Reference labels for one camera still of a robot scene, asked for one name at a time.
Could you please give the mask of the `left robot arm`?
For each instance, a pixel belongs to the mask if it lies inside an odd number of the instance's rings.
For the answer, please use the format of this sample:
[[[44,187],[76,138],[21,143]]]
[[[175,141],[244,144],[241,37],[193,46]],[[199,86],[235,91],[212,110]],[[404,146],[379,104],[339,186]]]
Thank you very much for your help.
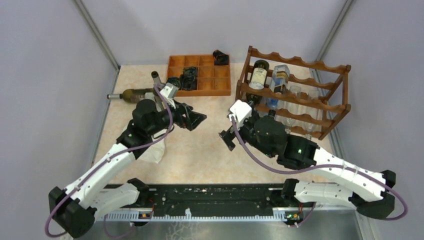
[[[144,99],[137,103],[132,119],[107,154],[86,173],[65,188],[53,188],[48,194],[50,214],[44,231],[50,238],[49,224],[55,221],[73,238],[85,235],[101,217],[128,205],[144,207],[149,203],[149,188],[139,179],[131,179],[116,189],[103,192],[118,173],[135,162],[147,149],[163,140],[173,125],[193,131],[207,118],[185,103],[176,102],[158,111],[156,103]]]

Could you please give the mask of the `black part behind tray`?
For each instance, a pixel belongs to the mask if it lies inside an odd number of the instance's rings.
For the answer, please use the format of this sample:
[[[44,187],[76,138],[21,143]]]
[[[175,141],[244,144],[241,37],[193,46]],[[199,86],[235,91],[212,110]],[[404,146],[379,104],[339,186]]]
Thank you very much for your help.
[[[223,53],[220,50],[215,50],[212,53],[215,66],[226,66],[229,64],[230,57],[228,54]]]

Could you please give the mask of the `wooden compartment tray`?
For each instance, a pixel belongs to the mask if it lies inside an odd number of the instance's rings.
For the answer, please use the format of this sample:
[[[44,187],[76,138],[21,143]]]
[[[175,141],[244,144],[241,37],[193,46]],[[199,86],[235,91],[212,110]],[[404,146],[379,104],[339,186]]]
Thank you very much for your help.
[[[171,55],[166,80],[179,78],[188,67],[197,69],[197,85],[193,90],[180,89],[178,97],[230,96],[232,91],[230,64],[215,65],[211,54]]]

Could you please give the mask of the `black part in tray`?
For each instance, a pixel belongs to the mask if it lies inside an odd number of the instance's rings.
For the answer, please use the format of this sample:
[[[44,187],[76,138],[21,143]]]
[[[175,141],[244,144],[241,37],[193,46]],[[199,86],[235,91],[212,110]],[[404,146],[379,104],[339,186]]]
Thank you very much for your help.
[[[180,89],[184,91],[197,90],[198,87],[198,68],[195,66],[185,67],[179,77]]]

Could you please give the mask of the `green bottle front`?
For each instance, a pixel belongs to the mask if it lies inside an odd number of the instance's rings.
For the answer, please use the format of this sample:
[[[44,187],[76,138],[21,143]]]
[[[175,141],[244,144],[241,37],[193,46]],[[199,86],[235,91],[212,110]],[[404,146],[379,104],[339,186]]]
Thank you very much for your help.
[[[250,76],[250,82],[248,86],[254,90],[261,90],[265,87],[267,79],[267,73],[269,70],[269,63],[266,60],[257,60],[253,65],[253,71]],[[262,96],[253,93],[246,93],[246,100],[257,105],[262,100]]]

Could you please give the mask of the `blue square glass bottle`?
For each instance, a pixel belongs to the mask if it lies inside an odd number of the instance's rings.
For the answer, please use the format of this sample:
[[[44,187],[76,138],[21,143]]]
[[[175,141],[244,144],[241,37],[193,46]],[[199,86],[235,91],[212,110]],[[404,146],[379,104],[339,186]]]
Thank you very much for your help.
[[[274,98],[267,98],[265,105],[270,109],[276,109],[278,107],[278,100]]]

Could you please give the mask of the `small clear labelled bottle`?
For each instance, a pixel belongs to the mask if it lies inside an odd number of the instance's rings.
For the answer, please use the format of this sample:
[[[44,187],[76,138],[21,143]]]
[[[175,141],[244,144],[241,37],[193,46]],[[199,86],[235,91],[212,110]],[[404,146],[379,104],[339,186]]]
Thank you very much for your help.
[[[290,78],[290,70],[288,65],[282,64],[282,65],[275,66],[273,69],[269,89],[275,94],[279,94],[279,95],[286,94],[288,91],[287,84],[289,82],[289,78]]]

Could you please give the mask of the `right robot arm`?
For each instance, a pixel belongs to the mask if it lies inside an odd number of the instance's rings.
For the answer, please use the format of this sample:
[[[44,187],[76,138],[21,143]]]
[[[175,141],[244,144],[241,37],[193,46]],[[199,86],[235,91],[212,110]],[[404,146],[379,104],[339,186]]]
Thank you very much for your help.
[[[287,179],[281,199],[287,206],[297,203],[324,202],[342,205],[377,220],[390,220],[395,209],[395,196],[390,189],[396,183],[391,170],[371,171],[339,158],[318,143],[289,134],[270,111],[260,116],[253,112],[242,122],[231,116],[233,125],[219,136],[230,150],[237,139],[245,150],[254,147],[283,166],[281,174],[311,172],[328,179],[328,183]]]

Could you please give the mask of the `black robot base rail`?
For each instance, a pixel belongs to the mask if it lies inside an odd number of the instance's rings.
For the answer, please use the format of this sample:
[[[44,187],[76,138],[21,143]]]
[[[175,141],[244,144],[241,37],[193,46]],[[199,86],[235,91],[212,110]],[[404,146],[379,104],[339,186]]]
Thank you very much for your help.
[[[312,202],[283,199],[282,183],[151,184],[132,208],[153,210],[155,217],[265,217],[274,208],[306,209]]]

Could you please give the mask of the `green wine bottle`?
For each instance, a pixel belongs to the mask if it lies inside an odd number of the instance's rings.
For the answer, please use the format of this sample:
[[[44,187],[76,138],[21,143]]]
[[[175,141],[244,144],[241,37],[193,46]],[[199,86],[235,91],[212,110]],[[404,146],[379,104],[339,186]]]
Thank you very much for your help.
[[[139,101],[146,98],[147,93],[153,93],[153,88],[129,88],[122,93],[111,93],[106,96],[108,100],[123,100],[129,104],[137,104]]]

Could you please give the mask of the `white folded cloth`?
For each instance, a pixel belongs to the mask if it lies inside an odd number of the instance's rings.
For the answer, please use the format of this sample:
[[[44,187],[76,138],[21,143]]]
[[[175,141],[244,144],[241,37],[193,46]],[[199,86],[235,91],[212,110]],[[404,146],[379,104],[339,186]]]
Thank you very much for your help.
[[[166,150],[165,140],[162,139],[158,143],[153,144],[149,148],[145,148],[145,152],[140,155],[137,160],[158,164],[164,157]]]

